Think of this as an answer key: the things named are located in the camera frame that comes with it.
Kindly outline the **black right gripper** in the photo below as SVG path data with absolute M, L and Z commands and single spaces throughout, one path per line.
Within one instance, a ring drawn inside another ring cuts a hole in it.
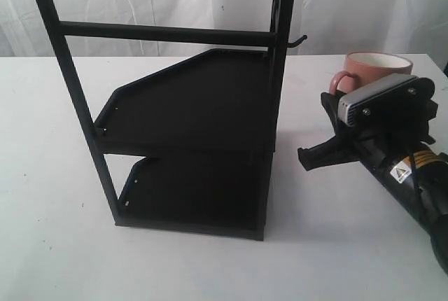
M 345 95 L 321 93 L 321 105 L 327 113 L 335 136 L 311 148 L 298 148 L 298 160 L 307 170 L 342 165 L 360 160 L 352 144 L 365 130 L 382 132 L 410 131 L 414 138 L 425 137 L 424 125 L 434 118 L 438 105 L 431 98 L 435 84 L 429 78 L 419 78 L 408 86 L 399 87 L 372 103 L 363 112 L 357 110 L 355 126 L 346 126 L 337 114 L 339 100 Z

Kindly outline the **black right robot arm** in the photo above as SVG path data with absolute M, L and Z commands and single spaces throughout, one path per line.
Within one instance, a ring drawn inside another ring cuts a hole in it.
M 429 78 L 406 76 L 393 87 L 352 104 L 348 120 L 337 110 L 347 94 L 321 93 L 334 137 L 299 148 L 307 170 L 360 162 L 428 233 L 434 256 L 447 269 L 447 154 L 434 153 L 429 122 L 437 115 Z

